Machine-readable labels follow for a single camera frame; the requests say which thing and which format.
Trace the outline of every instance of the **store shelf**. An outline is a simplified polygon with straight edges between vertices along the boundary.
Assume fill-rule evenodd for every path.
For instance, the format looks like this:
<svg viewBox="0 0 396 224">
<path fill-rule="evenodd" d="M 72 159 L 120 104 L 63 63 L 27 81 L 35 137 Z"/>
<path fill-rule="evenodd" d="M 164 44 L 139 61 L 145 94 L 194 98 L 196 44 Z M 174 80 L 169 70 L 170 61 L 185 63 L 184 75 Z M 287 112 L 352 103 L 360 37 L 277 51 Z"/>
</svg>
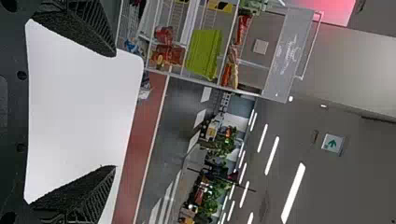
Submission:
<svg viewBox="0 0 396 224">
<path fill-rule="evenodd" d="M 224 91 L 232 91 L 232 92 L 238 93 L 238 94 L 244 94 L 244 95 L 250 95 L 250 96 L 254 96 L 254 97 L 260 97 L 260 95 L 257 94 L 257 93 L 253 93 L 253 92 L 249 92 L 249 91 L 233 90 L 232 88 L 218 86 L 216 83 L 200 80 L 200 79 L 197 79 L 197 78 L 182 77 L 182 76 L 176 75 L 174 73 L 160 71 L 160 70 L 152 69 L 152 68 L 147 68 L 146 70 L 149 71 L 149 72 L 158 73 L 158 74 L 166 75 L 166 76 L 169 76 L 169 77 L 176 77 L 176 78 L 180 78 L 180 79 L 187 80 L 187 81 L 190 81 L 190 82 L 195 82 L 195 83 L 198 83 L 198 84 L 201 84 L 201 85 L 205 85 L 207 87 L 213 87 L 213 88 L 217 88 L 217 89 L 224 90 Z"/>
<path fill-rule="evenodd" d="M 279 36 L 279 41 L 281 42 L 280 44 L 276 46 L 276 52 L 279 52 L 280 50 L 283 50 L 282 52 L 288 52 L 286 53 L 287 55 L 283 55 L 282 57 L 279 57 L 277 55 L 278 53 L 275 53 L 273 56 L 272 60 L 272 65 L 271 67 L 266 67 L 261 64 L 258 64 L 257 62 L 253 63 L 247 60 L 244 60 L 242 58 L 239 58 L 238 62 L 239 64 L 242 64 L 244 66 L 252 67 L 256 70 L 262 70 L 263 75 L 267 77 L 266 82 L 265 82 L 265 88 L 261 89 L 262 94 L 257 94 L 256 92 L 249 92 L 249 91 L 241 91 L 241 90 L 233 90 L 228 87 L 221 87 L 220 82 L 222 80 L 222 74 L 225 68 L 225 65 L 227 63 L 227 50 L 230 44 L 232 44 L 233 40 L 236 38 L 236 29 L 238 27 L 238 7 L 239 7 L 239 0 L 235 1 L 236 5 L 233 5 L 233 10 L 231 13 L 226 13 L 226 12 L 220 12 L 217 10 L 212 10 L 208 9 L 207 6 L 207 1 L 201 1 L 201 0 L 190 0 L 189 3 L 181 3 L 177 0 L 159 0 L 157 2 L 157 8 L 151 9 L 149 11 L 155 10 L 155 15 L 154 18 L 151 20 L 153 23 L 146 23 L 146 25 L 150 25 L 151 27 L 149 28 L 143 28 L 141 29 L 143 32 L 139 34 L 139 36 L 143 39 L 146 39 L 149 41 L 149 47 L 148 50 L 149 52 L 152 52 L 153 50 L 156 49 L 156 47 L 160 44 L 154 37 L 154 29 L 158 25 L 163 25 L 163 26 L 172 26 L 173 27 L 173 44 L 182 47 L 185 50 L 184 57 L 182 60 L 182 64 L 177 64 L 177 65 L 166 65 L 164 68 L 161 68 L 161 70 L 156 69 L 156 64 L 155 63 L 150 63 L 149 62 L 149 57 L 146 63 L 146 69 L 151 72 L 157 72 L 160 74 L 168 75 L 171 77 L 177 77 L 177 78 L 182 78 L 182 79 L 187 79 L 189 81 L 201 83 L 206 86 L 211 86 L 214 88 L 226 90 L 226 91 L 233 91 L 235 93 L 241 93 L 241 94 L 247 94 L 247 95 L 253 95 L 253 96 L 260 96 L 263 98 L 268 98 L 272 100 L 276 100 L 279 102 L 284 102 L 285 95 L 289 95 L 290 89 L 287 90 L 287 88 L 292 83 L 292 81 L 295 78 L 298 79 L 303 79 L 304 77 L 304 71 L 302 74 L 297 74 L 297 70 L 295 67 L 304 67 L 306 68 L 306 64 L 309 61 L 310 53 L 312 52 L 312 46 L 314 45 L 315 42 L 315 37 L 313 40 L 313 44 L 311 45 L 311 50 L 309 50 L 309 53 L 306 57 L 305 65 L 303 63 L 300 64 L 301 60 L 301 55 L 295 54 L 296 49 L 293 49 L 290 51 L 290 46 L 293 47 L 293 38 L 294 35 L 300 36 L 302 39 L 308 38 L 309 32 L 310 32 L 310 24 L 312 23 L 312 20 L 309 21 L 311 14 L 317 13 L 313 10 L 310 9 L 305 9 L 305 8 L 297 8 L 297 7 L 283 7 L 283 4 L 279 4 L 278 1 L 276 1 L 276 7 L 283 7 L 286 11 L 286 16 L 285 16 L 285 21 L 282 26 L 282 31 Z M 249 26 L 251 23 L 253 23 L 252 19 L 250 23 L 247 25 L 247 29 L 244 33 L 242 33 L 243 40 L 242 44 L 237 46 L 238 49 L 238 57 L 241 57 L 243 55 L 243 51 L 247 42 L 247 36 L 248 36 L 248 30 Z M 303 30 L 299 30 L 299 25 L 292 25 L 294 22 L 299 22 L 304 23 L 303 25 Z M 191 70 L 191 64 L 186 64 L 186 61 L 190 55 L 190 52 L 192 50 L 191 48 L 191 37 L 192 33 L 194 30 L 220 30 L 222 32 L 222 43 L 220 45 L 220 54 L 216 57 L 216 65 L 217 65 L 217 71 L 216 71 L 216 78 L 213 78 L 211 76 L 209 80 L 203 80 L 198 74 L 195 74 Z M 298 40 L 297 42 L 297 49 L 305 49 L 305 44 L 306 41 Z M 194 45 L 194 50 L 197 52 L 197 45 Z M 277 73 L 279 73 L 278 70 L 276 70 L 278 67 L 277 66 L 284 66 L 285 69 L 288 69 L 288 66 L 290 64 L 291 71 L 288 72 L 288 79 L 274 79 L 275 76 L 277 76 Z"/>
</svg>

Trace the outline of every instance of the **exit sign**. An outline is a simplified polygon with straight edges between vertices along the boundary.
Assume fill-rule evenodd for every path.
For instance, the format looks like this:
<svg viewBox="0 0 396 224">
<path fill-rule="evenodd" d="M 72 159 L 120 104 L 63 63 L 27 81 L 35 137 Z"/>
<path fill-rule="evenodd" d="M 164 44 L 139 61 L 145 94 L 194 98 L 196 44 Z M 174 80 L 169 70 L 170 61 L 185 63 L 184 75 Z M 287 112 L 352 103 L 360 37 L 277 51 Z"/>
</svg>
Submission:
<svg viewBox="0 0 396 224">
<path fill-rule="evenodd" d="M 326 133 L 321 148 L 340 155 L 343 143 L 344 137 Z"/>
</svg>

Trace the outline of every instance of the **fluorescent light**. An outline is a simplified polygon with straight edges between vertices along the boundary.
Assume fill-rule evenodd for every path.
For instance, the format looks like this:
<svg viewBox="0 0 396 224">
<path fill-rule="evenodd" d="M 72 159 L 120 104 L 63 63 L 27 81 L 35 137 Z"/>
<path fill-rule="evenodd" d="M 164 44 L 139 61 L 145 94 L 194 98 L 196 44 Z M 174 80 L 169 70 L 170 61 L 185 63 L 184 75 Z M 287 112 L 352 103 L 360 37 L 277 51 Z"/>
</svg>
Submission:
<svg viewBox="0 0 396 224">
<path fill-rule="evenodd" d="M 300 165 L 298 166 L 297 174 L 294 177 L 293 184 L 291 185 L 291 189 L 289 192 L 288 199 L 286 200 L 285 207 L 283 207 L 282 215 L 280 215 L 283 224 L 285 224 L 288 221 L 288 217 L 291 208 L 293 206 L 294 199 L 297 196 L 297 192 L 300 187 L 301 181 L 303 180 L 304 173 L 305 173 L 305 166 L 302 163 L 300 163 Z"/>
<path fill-rule="evenodd" d="M 223 214 L 223 217 L 222 217 L 222 219 L 221 219 L 221 223 L 220 224 L 224 224 L 224 221 L 225 221 L 225 217 L 227 216 L 227 213 L 224 213 Z"/>
<path fill-rule="evenodd" d="M 225 204 L 227 203 L 227 200 L 228 200 L 228 196 L 225 196 L 225 200 L 224 200 L 224 204 L 223 204 L 222 210 L 224 210 Z"/>
<path fill-rule="evenodd" d="M 245 146 L 245 143 L 243 142 L 243 143 L 242 143 L 242 146 L 241 146 L 241 149 L 239 149 L 238 158 L 241 157 L 242 151 L 244 150 L 244 146 Z"/>
<path fill-rule="evenodd" d="M 231 220 L 231 215 L 233 214 L 233 207 L 235 206 L 235 201 L 231 204 L 230 213 L 228 214 L 227 221 Z"/>
<path fill-rule="evenodd" d="M 247 184 L 245 185 L 245 190 L 244 190 L 244 193 L 242 194 L 241 202 L 239 203 L 239 208 L 242 208 L 242 206 L 244 205 L 245 198 L 247 197 L 249 185 L 250 185 L 250 182 L 247 182 Z"/>
<path fill-rule="evenodd" d="M 268 124 L 265 124 L 264 130 L 262 131 L 262 139 L 260 139 L 259 147 L 257 148 L 257 152 L 262 150 L 262 143 L 264 142 L 265 135 L 267 134 Z"/>
<path fill-rule="evenodd" d="M 244 162 L 245 153 L 246 153 L 246 151 L 244 151 L 244 152 L 242 153 L 242 158 L 241 158 L 241 161 L 239 162 L 238 169 L 241 169 L 241 167 L 242 167 L 242 162 Z"/>
<path fill-rule="evenodd" d="M 277 149 L 277 144 L 279 144 L 279 136 L 275 138 L 275 142 L 273 145 L 273 149 L 271 150 L 270 158 L 268 159 L 267 166 L 265 166 L 265 175 L 268 175 L 268 173 L 270 172 L 271 164 L 274 160 L 274 156 Z"/>
<path fill-rule="evenodd" d="M 231 187 L 231 191 L 230 191 L 230 200 L 233 197 L 233 191 L 235 190 L 235 184 L 233 184 L 233 186 Z"/>
<path fill-rule="evenodd" d="M 253 213 L 251 212 L 250 216 L 248 217 L 247 224 L 251 224 L 252 222 L 253 222 Z"/>
<path fill-rule="evenodd" d="M 250 119 L 248 120 L 248 126 L 251 124 L 251 120 L 253 119 L 254 109 L 251 111 Z"/>
<path fill-rule="evenodd" d="M 256 118 L 257 118 L 257 113 L 254 114 L 253 123 L 252 123 L 251 126 L 250 126 L 250 131 L 251 131 L 251 132 L 253 131 L 254 123 L 256 123 Z"/>
<path fill-rule="evenodd" d="M 247 170 L 247 164 L 245 163 L 244 169 L 242 170 L 242 174 L 239 177 L 239 184 L 242 184 L 242 180 L 244 179 L 245 171 Z"/>
</svg>

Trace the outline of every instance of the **merchandise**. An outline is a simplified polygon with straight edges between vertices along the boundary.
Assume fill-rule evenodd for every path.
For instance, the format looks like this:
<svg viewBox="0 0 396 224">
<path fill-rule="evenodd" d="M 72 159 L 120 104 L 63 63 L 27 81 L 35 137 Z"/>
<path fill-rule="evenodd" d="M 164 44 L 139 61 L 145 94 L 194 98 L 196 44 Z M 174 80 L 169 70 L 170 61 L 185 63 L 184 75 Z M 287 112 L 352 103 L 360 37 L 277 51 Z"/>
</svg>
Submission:
<svg viewBox="0 0 396 224">
<path fill-rule="evenodd" d="M 160 43 L 171 46 L 173 41 L 172 26 L 157 26 L 155 28 L 154 37 L 157 38 Z"/>
<path fill-rule="evenodd" d="M 238 19 L 238 30 L 236 31 L 236 42 L 235 45 L 241 45 L 244 34 L 248 32 L 248 27 L 250 25 L 251 16 L 241 15 Z"/>
<path fill-rule="evenodd" d="M 238 64 L 233 63 L 232 64 L 232 69 L 231 69 L 231 81 L 229 82 L 230 86 L 236 90 L 238 89 L 238 82 L 239 82 L 239 78 L 238 78 Z"/>
<path fill-rule="evenodd" d="M 221 80 L 221 86 L 227 86 L 228 85 L 228 80 L 230 79 L 231 76 L 231 65 L 227 63 L 224 67 L 224 73 L 222 75 L 222 80 Z"/>
<path fill-rule="evenodd" d="M 218 1 L 218 0 L 208 0 L 207 8 L 211 10 L 233 13 L 233 4 L 236 3 L 228 3 L 227 1 Z"/>
<path fill-rule="evenodd" d="M 160 67 L 168 64 L 183 64 L 185 50 L 178 46 L 158 45 L 152 52 L 151 60 Z"/>
<path fill-rule="evenodd" d="M 167 45 L 158 45 L 156 50 L 152 52 L 151 60 L 154 61 L 158 67 L 163 67 L 169 63 L 172 57 L 172 47 Z"/>
<path fill-rule="evenodd" d="M 249 10 L 253 15 L 260 15 L 263 6 L 262 0 L 241 0 L 239 7 Z"/>
<path fill-rule="evenodd" d="M 217 76 L 217 60 L 222 34 L 220 30 L 194 30 L 186 69 L 209 81 Z"/>
<path fill-rule="evenodd" d="M 238 63 L 238 49 L 236 45 L 231 44 L 228 49 L 228 61 L 230 63 Z"/>
</svg>

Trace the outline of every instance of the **gray wall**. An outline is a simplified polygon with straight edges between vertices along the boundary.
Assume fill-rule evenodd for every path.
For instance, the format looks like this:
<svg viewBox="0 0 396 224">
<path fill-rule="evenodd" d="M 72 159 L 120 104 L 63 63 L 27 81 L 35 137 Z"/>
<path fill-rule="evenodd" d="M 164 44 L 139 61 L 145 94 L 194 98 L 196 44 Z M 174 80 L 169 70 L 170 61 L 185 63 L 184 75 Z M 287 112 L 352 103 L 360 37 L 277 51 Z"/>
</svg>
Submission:
<svg viewBox="0 0 396 224">
<path fill-rule="evenodd" d="M 396 39 L 322 25 L 304 81 L 293 90 L 396 118 Z"/>
<path fill-rule="evenodd" d="M 274 27 L 280 27 L 282 22 L 283 16 L 276 14 L 262 13 L 255 18 L 242 58 L 270 64 L 278 37 Z M 256 38 L 270 42 L 271 57 L 264 59 L 251 51 Z M 294 81 L 292 94 L 320 99 L 357 113 L 396 118 L 394 52 L 393 37 L 322 24 L 305 79 Z M 257 87 L 264 85 L 267 75 L 263 70 L 245 70 L 241 66 L 239 76 L 241 83 Z"/>
<path fill-rule="evenodd" d="M 260 100 L 256 111 L 256 127 L 245 148 L 246 180 L 258 193 L 248 194 L 247 204 L 233 223 L 245 223 L 250 211 L 259 218 L 262 196 L 268 190 L 270 208 L 262 223 L 281 224 L 280 214 L 300 161 L 306 172 L 288 224 L 386 224 L 396 218 L 396 126 L 298 99 L 287 105 Z M 268 132 L 262 153 L 257 154 L 265 123 Z M 312 144 L 314 130 L 319 137 Z M 320 149 L 325 133 L 346 136 L 342 157 Z M 276 135 L 280 137 L 278 150 L 270 174 L 265 176 L 263 169 Z"/>
<path fill-rule="evenodd" d="M 360 2 L 365 5 L 361 12 Z M 396 1 L 389 0 L 356 0 L 355 11 L 349 19 L 347 27 L 379 35 L 396 36 Z"/>
</svg>

